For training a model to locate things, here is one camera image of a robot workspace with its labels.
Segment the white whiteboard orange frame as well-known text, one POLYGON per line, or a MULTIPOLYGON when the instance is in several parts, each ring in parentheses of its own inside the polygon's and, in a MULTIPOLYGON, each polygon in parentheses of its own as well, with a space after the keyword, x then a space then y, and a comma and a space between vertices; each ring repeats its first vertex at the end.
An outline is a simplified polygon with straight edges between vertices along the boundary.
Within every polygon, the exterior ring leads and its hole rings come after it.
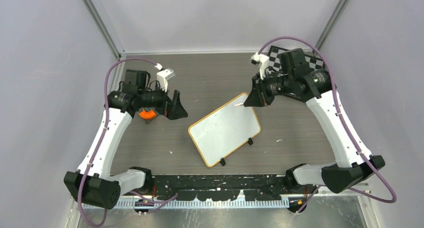
POLYGON ((253 107, 234 106, 247 97, 243 92, 189 126, 188 134, 207 167, 220 163, 261 132, 253 107))

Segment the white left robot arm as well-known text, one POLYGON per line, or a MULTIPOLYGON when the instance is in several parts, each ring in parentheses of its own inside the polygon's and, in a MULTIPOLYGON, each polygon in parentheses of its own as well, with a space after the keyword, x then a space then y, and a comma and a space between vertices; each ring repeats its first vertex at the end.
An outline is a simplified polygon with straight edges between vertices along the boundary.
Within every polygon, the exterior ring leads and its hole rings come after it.
POLYGON ((108 108, 86 157, 76 171, 68 171, 64 184, 75 201, 81 193, 83 204, 111 210, 121 195, 137 191, 148 195, 154 187, 150 169, 132 166, 126 172, 111 175, 111 167, 125 130, 140 109, 153 108, 169 120, 188 117, 180 100, 180 92, 174 90, 168 97, 168 81, 175 76, 167 68, 156 74, 159 87, 147 88, 149 73, 128 69, 121 90, 108 94, 108 108))

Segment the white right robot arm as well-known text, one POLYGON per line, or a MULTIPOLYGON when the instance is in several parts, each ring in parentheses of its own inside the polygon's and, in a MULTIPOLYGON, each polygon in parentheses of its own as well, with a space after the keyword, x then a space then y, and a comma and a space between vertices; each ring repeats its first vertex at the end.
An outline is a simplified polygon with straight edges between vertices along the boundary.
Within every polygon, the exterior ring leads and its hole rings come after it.
POLYGON ((301 48, 277 55, 283 76, 266 76, 270 57, 255 53, 250 62, 259 67, 252 77, 252 89, 245 107, 267 107, 275 96, 295 95, 312 111, 334 153, 335 162, 321 165, 301 163, 286 170, 285 186, 299 193, 306 185, 326 186, 340 193, 368 179, 374 170, 386 165, 381 155, 373 155, 358 137, 338 92, 332 86, 329 72, 314 69, 301 48))

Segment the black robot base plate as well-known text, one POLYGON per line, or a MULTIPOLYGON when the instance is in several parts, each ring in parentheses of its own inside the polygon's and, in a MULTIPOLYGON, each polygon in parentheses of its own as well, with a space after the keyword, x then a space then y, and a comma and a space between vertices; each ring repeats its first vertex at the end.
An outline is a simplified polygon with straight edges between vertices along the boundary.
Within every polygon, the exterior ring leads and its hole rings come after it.
POLYGON ((226 174, 226 175, 155 175, 153 188, 143 195, 154 195, 167 200, 177 194, 178 201, 234 201, 243 194, 246 201, 277 201, 281 195, 305 198, 316 187, 290 187, 280 174, 226 174))

